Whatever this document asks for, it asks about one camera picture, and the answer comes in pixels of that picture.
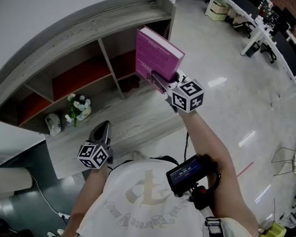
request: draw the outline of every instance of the glossy floor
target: glossy floor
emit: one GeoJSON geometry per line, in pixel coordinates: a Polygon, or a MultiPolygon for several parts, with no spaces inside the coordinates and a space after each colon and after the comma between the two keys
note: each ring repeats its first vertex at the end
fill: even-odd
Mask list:
{"type": "MultiPolygon", "coordinates": [[[[249,39],[228,23],[205,16],[206,6],[204,0],[177,0],[171,42],[186,53],[180,68],[206,90],[198,112],[229,149],[247,205],[259,222],[269,216],[278,220],[289,212],[296,195],[296,176],[273,177],[282,164],[271,163],[279,147],[296,148],[296,94],[286,97],[295,91],[294,84],[280,63],[270,64],[266,54],[241,56],[249,39]],[[278,95],[283,100],[271,107],[278,95]]],[[[181,129],[139,150],[147,157],[170,155],[181,163],[185,136],[181,129]]],[[[187,156],[194,153],[190,142],[187,156]]],[[[33,170],[57,211],[70,212],[83,185],[81,175],[57,180],[44,144],[15,164],[33,170]]],[[[36,187],[0,201],[0,217],[17,230],[30,228],[38,237],[65,226],[36,187]]]]}

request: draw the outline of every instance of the flower pot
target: flower pot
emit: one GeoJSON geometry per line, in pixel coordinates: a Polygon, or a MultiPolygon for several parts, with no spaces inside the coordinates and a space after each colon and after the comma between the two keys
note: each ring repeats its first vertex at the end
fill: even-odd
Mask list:
{"type": "Polygon", "coordinates": [[[77,120],[84,120],[86,117],[88,117],[91,113],[91,106],[88,106],[84,111],[81,113],[81,117],[77,116],[77,120]]]}

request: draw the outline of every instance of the pink book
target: pink book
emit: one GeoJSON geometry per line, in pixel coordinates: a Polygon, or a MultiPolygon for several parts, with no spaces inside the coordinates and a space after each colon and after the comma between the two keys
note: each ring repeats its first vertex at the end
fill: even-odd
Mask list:
{"type": "Polygon", "coordinates": [[[137,30],[136,71],[144,79],[151,80],[156,71],[170,80],[185,54],[148,27],[137,30]]]}

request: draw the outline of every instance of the red line on floor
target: red line on floor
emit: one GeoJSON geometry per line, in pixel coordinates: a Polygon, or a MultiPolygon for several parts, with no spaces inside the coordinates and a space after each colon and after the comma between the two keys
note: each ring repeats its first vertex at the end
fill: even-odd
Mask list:
{"type": "Polygon", "coordinates": [[[244,170],[242,170],[237,177],[239,177],[243,172],[245,172],[251,165],[253,164],[253,162],[251,162],[244,170]]]}

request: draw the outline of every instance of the display screen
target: display screen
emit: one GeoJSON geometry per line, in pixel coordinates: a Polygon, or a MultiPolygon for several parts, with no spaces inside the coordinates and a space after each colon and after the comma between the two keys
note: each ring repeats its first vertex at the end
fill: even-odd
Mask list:
{"type": "Polygon", "coordinates": [[[182,168],[170,174],[170,178],[172,183],[175,185],[185,178],[192,176],[202,169],[202,165],[198,162],[198,160],[194,159],[191,162],[184,165],[182,168]]]}

